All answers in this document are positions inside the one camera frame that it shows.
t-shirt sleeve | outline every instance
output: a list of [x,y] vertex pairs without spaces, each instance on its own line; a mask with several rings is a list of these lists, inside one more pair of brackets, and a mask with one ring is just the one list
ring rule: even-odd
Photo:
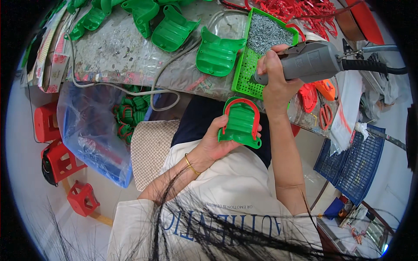
[[316,217],[311,218],[308,213],[299,214],[287,220],[286,238],[293,243],[322,250],[321,239],[316,229]]
[[107,260],[132,260],[148,249],[155,204],[148,199],[119,202],[110,233]]

plastic bag liner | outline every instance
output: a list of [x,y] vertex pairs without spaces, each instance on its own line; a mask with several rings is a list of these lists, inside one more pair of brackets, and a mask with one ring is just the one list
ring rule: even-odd
[[116,135],[112,107],[125,93],[107,85],[79,88],[64,83],[57,120],[64,145],[87,166],[127,188],[132,178],[130,148]]

forearm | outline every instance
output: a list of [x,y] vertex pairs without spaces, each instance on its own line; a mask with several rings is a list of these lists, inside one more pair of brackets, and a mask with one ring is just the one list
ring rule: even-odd
[[[187,155],[187,159],[198,173],[204,172],[213,164],[212,162],[200,160],[198,153],[193,150]],[[183,157],[171,169],[154,179],[139,195],[138,199],[149,199],[157,205],[161,205],[163,202],[167,202],[177,196],[180,191],[197,177],[198,175],[189,168],[186,159]]]
[[302,162],[287,114],[269,119],[276,197],[292,215],[308,212]]

gold bracelet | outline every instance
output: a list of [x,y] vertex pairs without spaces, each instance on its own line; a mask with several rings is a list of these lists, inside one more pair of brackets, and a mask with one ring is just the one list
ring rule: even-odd
[[189,168],[192,170],[192,171],[194,171],[194,173],[196,173],[196,175],[200,175],[201,173],[199,173],[199,172],[197,172],[191,165],[190,165],[190,162],[187,160],[187,157],[186,157],[186,155],[187,155],[188,153],[186,153],[186,154],[184,154],[184,158],[186,159],[186,162],[187,162],[187,164],[189,165]]

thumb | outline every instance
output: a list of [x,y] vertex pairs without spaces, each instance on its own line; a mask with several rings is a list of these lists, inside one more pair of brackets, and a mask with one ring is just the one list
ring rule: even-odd
[[227,123],[228,123],[228,115],[226,114],[215,118],[210,124],[205,136],[218,137],[219,128],[226,126]]
[[273,81],[285,81],[283,73],[283,66],[280,62],[279,56],[275,51],[268,51],[265,58],[266,69],[268,73],[269,82]]

